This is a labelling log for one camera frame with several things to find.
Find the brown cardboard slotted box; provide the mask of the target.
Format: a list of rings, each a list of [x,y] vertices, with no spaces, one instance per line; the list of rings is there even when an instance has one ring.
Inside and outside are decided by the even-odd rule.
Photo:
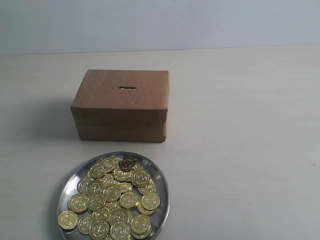
[[[167,70],[89,69],[70,109],[84,141],[162,143],[169,95]]]

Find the dark gold coin on top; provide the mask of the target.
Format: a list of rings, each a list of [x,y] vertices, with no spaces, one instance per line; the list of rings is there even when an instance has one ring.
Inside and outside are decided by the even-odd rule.
[[[131,158],[123,158],[119,160],[118,166],[123,172],[130,172],[136,165],[136,160]]]

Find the round steel plate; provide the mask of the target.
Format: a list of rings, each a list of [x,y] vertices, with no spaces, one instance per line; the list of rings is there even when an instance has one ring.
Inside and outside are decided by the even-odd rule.
[[[169,209],[170,209],[170,192],[169,186],[166,180],[165,175],[160,170],[160,168],[150,159],[147,157],[127,151],[116,151],[116,152],[109,152],[99,156],[96,156],[87,162],[83,163],[75,170],[72,171],[69,179],[64,182],[64,186],[61,189],[61,193],[59,199],[57,201],[57,207],[55,211],[55,217],[58,218],[59,214],[67,211],[68,208],[68,201],[70,197],[74,194],[78,194],[78,184],[79,181],[87,176],[88,171],[90,168],[100,162],[104,158],[111,158],[111,157],[132,157],[136,160],[136,162],[148,171],[155,182],[156,190],[155,192],[160,197],[160,204],[155,213],[151,214],[150,221],[151,221],[151,231],[150,235],[146,237],[147,240],[155,240],[161,230],[163,229],[165,222],[167,220]]]

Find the gold coin left middle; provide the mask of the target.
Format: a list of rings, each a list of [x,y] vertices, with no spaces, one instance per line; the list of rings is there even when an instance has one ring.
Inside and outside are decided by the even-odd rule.
[[[68,200],[68,208],[77,214],[81,214],[88,209],[88,199],[89,197],[85,194],[74,194]]]

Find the gold coin at plate edge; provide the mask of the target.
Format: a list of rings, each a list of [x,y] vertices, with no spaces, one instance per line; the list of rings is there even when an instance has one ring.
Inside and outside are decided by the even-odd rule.
[[[79,217],[76,213],[74,213],[71,210],[66,210],[61,212],[58,215],[57,219],[58,225],[64,229],[64,230],[71,230],[74,229],[78,222],[79,222]]]

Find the gold coin upper pile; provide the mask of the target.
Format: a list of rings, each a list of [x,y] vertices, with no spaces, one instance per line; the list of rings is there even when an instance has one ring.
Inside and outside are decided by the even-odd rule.
[[[131,182],[136,187],[145,187],[151,181],[151,174],[144,169],[137,169],[133,172],[131,176]]]

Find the gold coin right side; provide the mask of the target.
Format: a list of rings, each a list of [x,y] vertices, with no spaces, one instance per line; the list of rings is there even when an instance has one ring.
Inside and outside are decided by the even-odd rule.
[[[147,193],[141,199],[142,206],[149,211],[152,211],[158,208],[160,203],[161,203],[161,198],[155,192]]]

